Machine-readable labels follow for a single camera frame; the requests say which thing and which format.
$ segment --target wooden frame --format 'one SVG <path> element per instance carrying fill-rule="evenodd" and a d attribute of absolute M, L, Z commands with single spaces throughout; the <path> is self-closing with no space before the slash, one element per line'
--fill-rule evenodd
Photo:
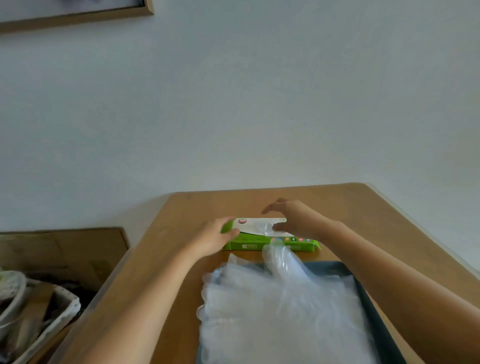
<path fill-rule="evenodd" d="M 99 12 L 82 12 L 69 15 L 58 15 L 46 18 L 35 18 L 0 23 L 0 33 L 22 32 L 43 28 L 66 26 L 103 20 L 134 18 L 154 14 L 153 0 L 143 0 L 140 7 L 103 10 Z"/>

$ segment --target right hand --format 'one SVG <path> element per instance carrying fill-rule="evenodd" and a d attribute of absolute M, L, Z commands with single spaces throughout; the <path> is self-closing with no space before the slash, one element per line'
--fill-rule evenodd
<path fill-rule="evenodd" d="M 262 214 L 270 211 L 281 212 L 287 218 L 286 222 L 273 225 L 274 231 L 286 231 L 300 238 L 322 240 L 327 237 L 335 225 L 335 221 L 326 218 L 298 200 L 279 198 L 265 207 Z"/>

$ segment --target white wall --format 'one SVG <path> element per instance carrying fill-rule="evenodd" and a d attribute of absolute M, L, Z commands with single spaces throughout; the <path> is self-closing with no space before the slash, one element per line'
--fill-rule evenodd
<path fill-rule="evenodd" d="M 0 37 L 0 230 L 135 243 L 174 191 L 361 181 L 480 268 L 478 1 L 155 7 Z"/>

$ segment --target cardboard box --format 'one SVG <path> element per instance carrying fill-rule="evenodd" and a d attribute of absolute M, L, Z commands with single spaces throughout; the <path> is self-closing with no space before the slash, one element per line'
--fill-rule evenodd
<path fill-rule="evenodd" d="M 223 250 L 262 250 L 272 239 L 281 239 L 292 251 L 313 252 L 318 241 L 293 236 L 287 232 L 273 231 L 272 226 L 285 218 L 236 218 L 225 224 L 222 232 L 240 229 L 240 234 L 228 242 Z"/>
<path fill-rule="evenodd" d="M 0 234 L 0 267 L 99 290 L 127 252 L 120 228 Z"/>

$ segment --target plastic bag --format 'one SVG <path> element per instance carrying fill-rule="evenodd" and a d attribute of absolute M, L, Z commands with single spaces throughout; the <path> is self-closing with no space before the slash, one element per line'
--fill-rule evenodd
<path fill-rule="evenodd" d="M 263 254 L 268 269 L 230 255 L 206 277 L 203 364 L 377 362 L 352 276 L 316 276 L 280 241 Z"/>

